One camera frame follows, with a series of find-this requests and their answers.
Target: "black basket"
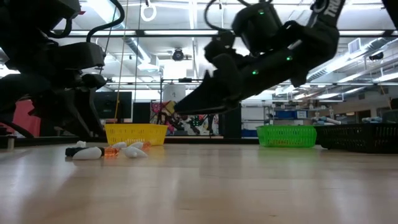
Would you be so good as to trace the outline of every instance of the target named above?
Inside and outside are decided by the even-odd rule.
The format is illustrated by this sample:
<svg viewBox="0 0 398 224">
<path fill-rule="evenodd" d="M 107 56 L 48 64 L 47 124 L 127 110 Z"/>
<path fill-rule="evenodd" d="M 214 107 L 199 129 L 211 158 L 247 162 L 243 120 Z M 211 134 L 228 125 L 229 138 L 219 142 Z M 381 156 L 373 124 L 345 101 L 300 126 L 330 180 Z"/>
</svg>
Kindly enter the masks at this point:
<svg viewBox="0 0 398 224">
<path fill-rule="evenodd" d="M 398 153 L 398 124 L 343 124 L 315 128 L 318 143 L 326 149 Z"/>
</svg>

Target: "yellow basket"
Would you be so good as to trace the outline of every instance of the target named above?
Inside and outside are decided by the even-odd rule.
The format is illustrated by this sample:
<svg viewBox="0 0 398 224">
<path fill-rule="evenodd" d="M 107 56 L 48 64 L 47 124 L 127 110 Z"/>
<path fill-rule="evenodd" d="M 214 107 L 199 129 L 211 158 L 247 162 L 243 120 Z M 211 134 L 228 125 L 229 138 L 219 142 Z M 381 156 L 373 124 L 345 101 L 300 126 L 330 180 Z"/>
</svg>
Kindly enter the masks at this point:
<svg viewBox="0 0 398 224">
<path fill-rule="evenodd" d="M 125 142 L 149 141 L 153 146 L 161 146 L 166 137 L 167 125 L 158 124 L 105 124 L 109 145 Z"/>
</svg>

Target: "poster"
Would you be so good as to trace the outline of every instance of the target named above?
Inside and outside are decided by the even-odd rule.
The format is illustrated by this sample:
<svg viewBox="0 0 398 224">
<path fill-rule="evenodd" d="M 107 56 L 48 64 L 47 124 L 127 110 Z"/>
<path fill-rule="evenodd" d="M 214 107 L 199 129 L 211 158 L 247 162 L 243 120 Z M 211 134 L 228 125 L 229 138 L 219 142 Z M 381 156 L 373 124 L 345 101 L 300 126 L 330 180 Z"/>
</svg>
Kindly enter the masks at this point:
<svg viewBox="0 0 398 224">
<path fill-rule="evenodd" d="M 180 116 L 174 112 L 175 101 L 150 104 L 150 123 L 167 125 L 168 136 L 216 136 L 218 115 Z"/>
</svg>

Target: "wooden floor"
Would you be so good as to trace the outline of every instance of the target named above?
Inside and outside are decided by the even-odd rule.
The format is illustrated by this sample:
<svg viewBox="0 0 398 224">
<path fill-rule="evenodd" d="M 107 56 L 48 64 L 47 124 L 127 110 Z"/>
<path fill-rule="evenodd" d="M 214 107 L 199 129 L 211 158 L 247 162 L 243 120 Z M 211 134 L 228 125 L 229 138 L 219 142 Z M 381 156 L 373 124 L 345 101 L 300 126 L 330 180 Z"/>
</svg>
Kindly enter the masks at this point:
<svg viewBox="0 0 398 224">
<path fill-rule="evenodd" d="M 398 220 L 398 156 L 166 145 L 148 159 L 69 161 L 65 148 L 0 153 L 1 224 Z"/>
</svg>

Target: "green basket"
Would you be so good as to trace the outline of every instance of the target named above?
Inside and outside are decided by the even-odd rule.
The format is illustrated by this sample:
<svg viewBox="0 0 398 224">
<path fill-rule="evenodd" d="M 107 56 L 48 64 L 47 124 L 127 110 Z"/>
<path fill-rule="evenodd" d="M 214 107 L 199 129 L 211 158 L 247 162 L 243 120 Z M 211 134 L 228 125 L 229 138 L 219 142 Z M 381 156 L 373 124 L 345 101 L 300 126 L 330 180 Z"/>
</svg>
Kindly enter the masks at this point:
<svg viewBox="0 0 398 224">
<path fill-rule="evenodd" d="M 317 140 L 313 126 L 260 126 L 257 135 L 264 147 L 313 147 Z"/>
</svg>

